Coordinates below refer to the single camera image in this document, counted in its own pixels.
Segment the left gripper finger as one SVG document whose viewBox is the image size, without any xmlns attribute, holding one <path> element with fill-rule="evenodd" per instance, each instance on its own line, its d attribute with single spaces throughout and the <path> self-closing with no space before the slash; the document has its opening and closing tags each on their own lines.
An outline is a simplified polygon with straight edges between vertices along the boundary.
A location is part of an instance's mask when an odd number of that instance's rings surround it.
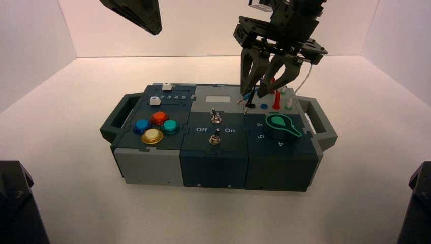
<svg viewBox="0 0 431 244">
<path fill-rule="evenodd" d="M 162 22 L 158 1 L 132 1 L 136 24 L 148 32 L 161 32 Z"/>
<path fill-rule="evenodd" d="M 131 10 L 132 1 L 143 1 L 143 0 L 100 0 L 100 2 L 106 8 L 110 9 L 116 14 L 122 16 L 123 18 L 137 25 L 135 22 L 135 15 Z M 149 33 L 151 33 L 152 35 L 159 34 L 159 32 L 149 32 Z"/>
</svg>

